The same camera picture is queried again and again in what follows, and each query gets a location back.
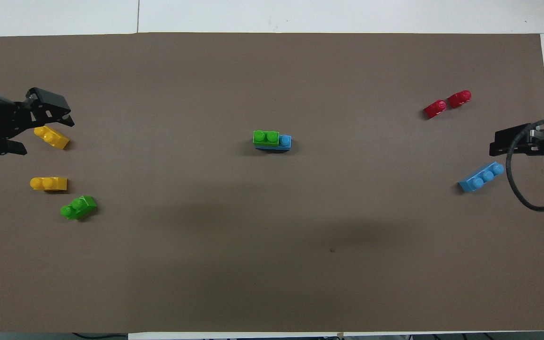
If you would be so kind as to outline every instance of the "white table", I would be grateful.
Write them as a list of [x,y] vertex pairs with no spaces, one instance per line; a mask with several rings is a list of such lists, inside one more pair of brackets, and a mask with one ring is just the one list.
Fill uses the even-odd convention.
[[[0,0],[0,36],[136,32],[541,33],[544,57],[544,0]],[[156,332],[129,338],[273,338],[341,332],[404,333]]]

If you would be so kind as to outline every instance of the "blue toy brick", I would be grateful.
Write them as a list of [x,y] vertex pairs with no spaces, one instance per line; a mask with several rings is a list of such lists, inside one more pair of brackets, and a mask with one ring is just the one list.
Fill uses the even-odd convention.
[[492,162],[475,170],[470,176],[459,181],[459,185],[465,192],[476,191],[484,186],[484,183],[492,181],[497,175],[503,173],[503,166],[497,162]]
[[291,136],[283,134],[278,138],[278,146],[259,146],[257,145],[255,149],[260,150],[281,150],[289,151],[291,149]]

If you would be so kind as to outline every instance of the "yellow toy brick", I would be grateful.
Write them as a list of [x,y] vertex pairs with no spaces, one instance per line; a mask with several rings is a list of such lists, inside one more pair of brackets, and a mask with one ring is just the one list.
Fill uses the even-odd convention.
[[67,146],[68,138],[64,137],[61,133],[51,127],[36,127],[34,132],[35,135],[41,137],[42,140],[47,144],[52,145],[54,148],[62,150]]
[[35,177],[31,180],[33,190],[60,191],[67,189],[67,179],[64,177]]

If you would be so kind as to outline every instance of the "green toy brick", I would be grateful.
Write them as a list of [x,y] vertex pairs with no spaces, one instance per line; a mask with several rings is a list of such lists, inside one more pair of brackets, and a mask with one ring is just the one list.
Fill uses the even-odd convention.
[[66,217],[67,220],[77,220],[81,218],[86,213],[94,210],[98,205],[95,204],[95,200],[92,196],[81,196],[80,198],[75,198],[71,204],[63,206],[60,209],[62,216]]
[[253,131],[253,145],[255,146],[278,146],[278,131]]

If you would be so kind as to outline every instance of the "black cable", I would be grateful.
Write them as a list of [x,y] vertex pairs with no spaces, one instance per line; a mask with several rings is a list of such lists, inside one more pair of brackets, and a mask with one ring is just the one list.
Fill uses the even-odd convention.
[[101,336],[86,336],[79,333],[73,333],[73,334],[84,339],[127,338],[127,334],[106,334]]
[[509,145],[509,150],[507,151],[507,158],[505,159],[505,170],[507,172],[507,180],[509,181],[509,186],[511,187],[511,190],[516,195],[518,200],[522,202],[528,209],[534,210],[534,211],[544,211],[544,206],[536,206],[526,200],[520,190],[518,190],[518,187],[516,186],[516,182],[513,180],[513,174],[511,173],[511,158],[513,156],[514,151],[516,150],[516,145],[522,139],[526,134],[531,131],[532,129],[535,129],[536,127],[539,127],[544,124],[544,119],[540,120],[536,123],[532,123],[527,125],[520,133],[516,135],[515,138],[513,138],[513,141]]

